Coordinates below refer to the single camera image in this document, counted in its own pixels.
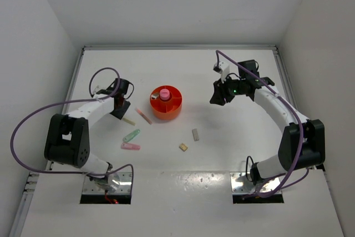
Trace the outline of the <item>white black stapler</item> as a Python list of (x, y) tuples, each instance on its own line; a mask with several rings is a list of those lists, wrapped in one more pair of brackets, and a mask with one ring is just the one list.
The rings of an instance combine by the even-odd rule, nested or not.
[(151, 94), (150, 98), (151, 99), (158, 99), (160, 96), (160, 92), (154, 92)]

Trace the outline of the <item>pink glue bottle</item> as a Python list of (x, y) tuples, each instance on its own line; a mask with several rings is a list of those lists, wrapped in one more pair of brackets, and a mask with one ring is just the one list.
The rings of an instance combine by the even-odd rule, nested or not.
[(159, 98), (162, 101), (168, 101), (170, 99), (170, 91), (166, 88), (161, 89), (159, 92)]

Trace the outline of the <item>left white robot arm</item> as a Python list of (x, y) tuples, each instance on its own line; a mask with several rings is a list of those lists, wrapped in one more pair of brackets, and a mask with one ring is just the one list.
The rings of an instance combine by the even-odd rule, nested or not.
[(130, 106), (126, 94), (129, 87), (133, 86), (126, 79), (115, 79), (109, 87), (98, 90), (90, 101), (79, 108), (66, 114), (53, 115), (44, 157), (75, 167), (90, 177), (104, 179), (112, 165), (90, 151), (89, 129), (107, 114), (121, 120)]

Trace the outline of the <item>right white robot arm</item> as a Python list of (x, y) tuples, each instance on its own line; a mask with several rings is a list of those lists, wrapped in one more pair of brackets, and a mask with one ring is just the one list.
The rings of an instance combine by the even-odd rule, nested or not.
[(254, 185), (280, 174), (321, 165), (325, 161), (325, 128), (319, 120), (311, 120), (280, 98), (269, 77), (260, 77), (255, 60), (239, 63), (239, 73), (231, 78), (229, 64), (217, 61), (213, 70), (220, 79), (213, 83), (211, 104), (223, 106), (237, 95), (245, 95), (261, 106), (279, 127), (282, 138), (276, 155), (252, 164), (251, 182)]

